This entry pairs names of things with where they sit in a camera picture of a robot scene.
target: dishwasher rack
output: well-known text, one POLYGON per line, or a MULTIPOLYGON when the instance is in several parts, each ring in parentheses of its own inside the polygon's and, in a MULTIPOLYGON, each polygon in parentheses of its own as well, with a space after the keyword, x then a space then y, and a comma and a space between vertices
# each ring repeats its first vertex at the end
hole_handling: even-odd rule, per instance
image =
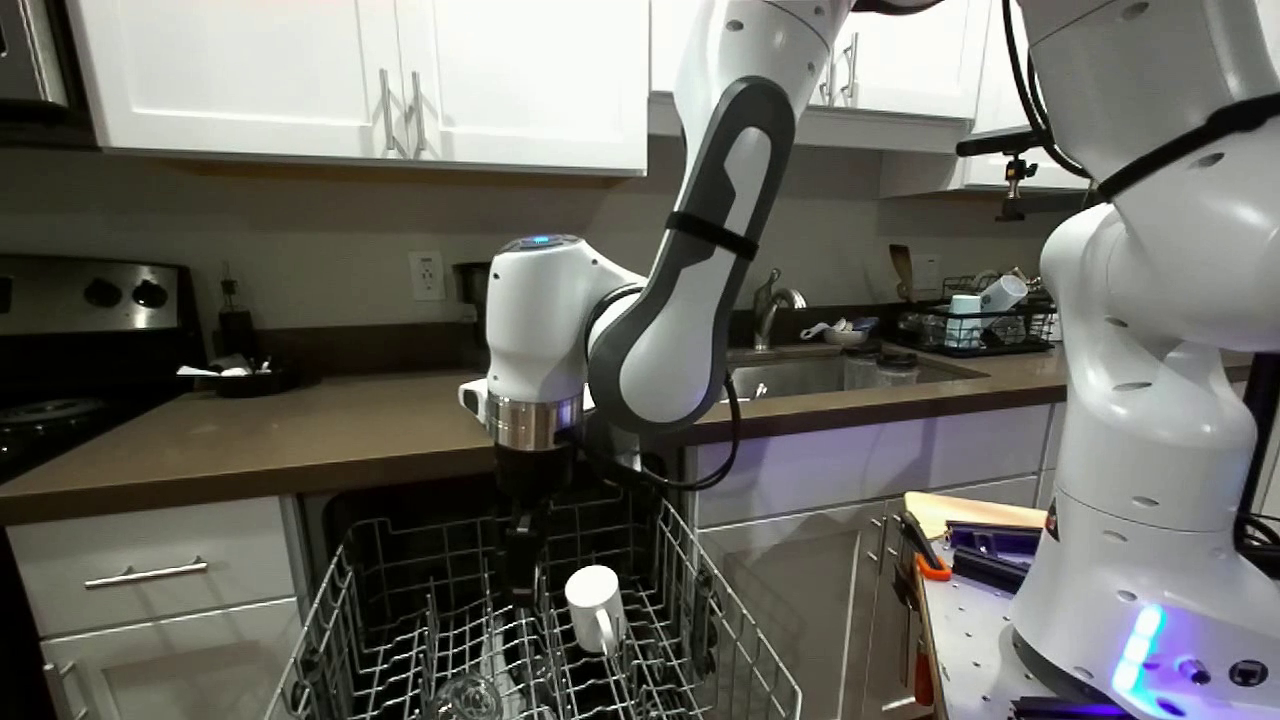
POLYGON ((671 503, 558 499, 527 610, 496 606, 501 531, 352 525, 270 720, 800 720, 796 677, 671 503), (560 588, 581 565, 623 582, 614 657, 572 642, 560 588))

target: backsplash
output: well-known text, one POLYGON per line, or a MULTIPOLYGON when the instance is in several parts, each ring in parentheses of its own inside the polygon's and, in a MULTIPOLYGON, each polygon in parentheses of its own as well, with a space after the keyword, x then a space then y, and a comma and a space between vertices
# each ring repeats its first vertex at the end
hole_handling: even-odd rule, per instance
MULTIPOLYGON (((998 195, 880 201, 876 171, 876 151, 796 151, 750 289, 779 270, 807 304, 884 304, 887 241, 966 276, 1032 263, 1052 229, 1052 216, 992 223, 998 195)), ((445 300, 418 300, 411 253, 458 263, 516 234, 565 229, 648 270, 678 186, 671 150, 652 151, 648 182, 618 187, 0 151, 0 253, 177 261, 196 272, 207 322, 233 272, 262 328, 467 322, 451 276, 445 300)))

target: stove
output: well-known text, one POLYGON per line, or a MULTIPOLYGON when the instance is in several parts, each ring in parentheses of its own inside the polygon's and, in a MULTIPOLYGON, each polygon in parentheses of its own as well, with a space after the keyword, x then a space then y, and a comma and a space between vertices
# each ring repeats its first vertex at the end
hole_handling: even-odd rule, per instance
MULTIPOLYGON (((202 361, 193 272, 150 261, 0 258, 0 486, 174 401, 202 361)), ((0 531, 0 697, 46 720, 39 636, 0 531)))

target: dishwasher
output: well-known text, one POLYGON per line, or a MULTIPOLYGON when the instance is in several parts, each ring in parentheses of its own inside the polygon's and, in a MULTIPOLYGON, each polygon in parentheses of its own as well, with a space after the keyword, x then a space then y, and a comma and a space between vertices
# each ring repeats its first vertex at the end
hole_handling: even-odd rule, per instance
POLYGON ((314 599, 270 720, 800 720, 803 692, 678 503, 565 487, 527 606, 501 595, 485 476, 309 499, 314 599), (608 565, 623 642, 585 652, 565 582, 608 565))

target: blue light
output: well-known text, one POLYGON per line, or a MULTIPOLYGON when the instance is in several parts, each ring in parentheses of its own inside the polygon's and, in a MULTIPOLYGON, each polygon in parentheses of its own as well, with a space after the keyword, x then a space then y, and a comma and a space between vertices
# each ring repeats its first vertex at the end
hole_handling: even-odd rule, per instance
POLYGON ((1138 625, 1132 625, 1132 632, 1127 632, 1127 642, 1125 642, 1125 657, 1120 657, 1120 664, 1117 664, 1117 671, 1114 671, 1114 688, 1117 688, 1125 701, 1132 701, 1138 710, 1144 710, 1147 718, 1164 718, 1164 712, 1156 710, 1156 701, 1152 701, 1147 682, 1140 677, 1144 664, 1152 661, 1152 649, 1156 649, 1160 628, 1164 628, 1164 610, 1160 610, 1160 606, 1147 606, 1147 610, 1138 615, 1138 625))

